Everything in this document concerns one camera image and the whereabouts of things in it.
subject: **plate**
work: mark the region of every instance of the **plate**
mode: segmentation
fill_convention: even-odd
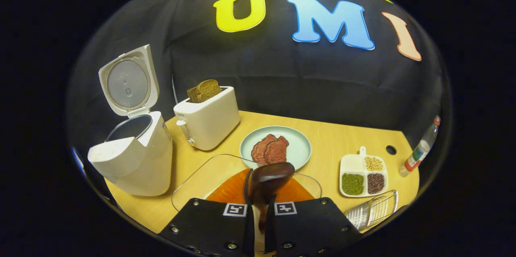
[[[262,127],[247,134],[240,144],[240,155],[242,158],[252,160],[251,151],[254,145],[264,139],[268,134],[272,134],[277,138],[283,136],[287,139],[289,142],[289,146],[287,146],[287,162],[291,163],[295,170],[300,169],[310,159],[312,155],[312,145],[310,141],[308,141],[308,138],[301,132],[285,126]],[[244,161],[244,163],[252,169],[260,166],[260,164],[256,162],[251,163]]]
[[[365,166],[365,158],[366,157],[376,158],[380,160],[382,163],[382,170],[380,171],[369,171],[367,170]],[[364,177],[364,190],[360,195],[348,195],[345,193],[342,189],[342,175],[344,173],[349,174],[358,174],[360,176]],[[368,193],[367,192],[367,176],[370,174],[379,173],[383,176],[383,189],[378,191],[377,193]],[[365,147],[360,147],[360,154],[346,154],[341,159],[341,169],[339,173],[339,191],[341,193],[349,198],[363,198],[363,197],[370,197],[370,196],[376,196],[381,195],[382,193],[385,193],[387,190],[387,187],[389,186],[389,176],[387,175],[387,168],[385,167],[385,162],[382,158],[379,158],[378,156],[372,156],[367,155],[365,153]]]

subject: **white toaster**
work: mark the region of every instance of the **white toaster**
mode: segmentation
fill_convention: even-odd
[[[234,88],[221,86],[221,90],[202,103],[188,98],[175,105],[176,124],[192,147],[214,149],[240,123]]]

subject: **rice cooker lid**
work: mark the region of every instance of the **rice cooker lid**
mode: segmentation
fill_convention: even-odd
[[[150,45],[119,55],[98,77],[111,109],[120,116],[147,114],[160,93]]]

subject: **beef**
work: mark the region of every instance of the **beef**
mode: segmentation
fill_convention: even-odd
[[[267,165],[267,163],[265,162],[265,149],[267,148],[267,145],[269,145],[269,143],[272,143],[274,141],[278,141],[276,136],[268,134],[267,136],[265,136],[264,139],[262,139],[262,141],[256,143],[253,147],[253,150],[251,151],[251,157],[253,158],[253,160],[257,163]]]
[[[287,146],[289,146],[289,142],[283,136],[280,136],[277,141],[269,143],[265,149],[265,162],[268,164],[286,162]]]

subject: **blue letter m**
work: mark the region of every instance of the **blue letter m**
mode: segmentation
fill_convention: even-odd
[[[314,22],[330,42],[335,42],[342,25],[346,34],[342,41],[348,46],[373,50],[375,43],[369,39],[362,12],[364,8],[349,1],[339,1],[335,10],[330,12],[317,0],[287,0],[295,5],[299,30],[292,35],[293,40],[300,42],[318,42],[321,36],[314,30]]]

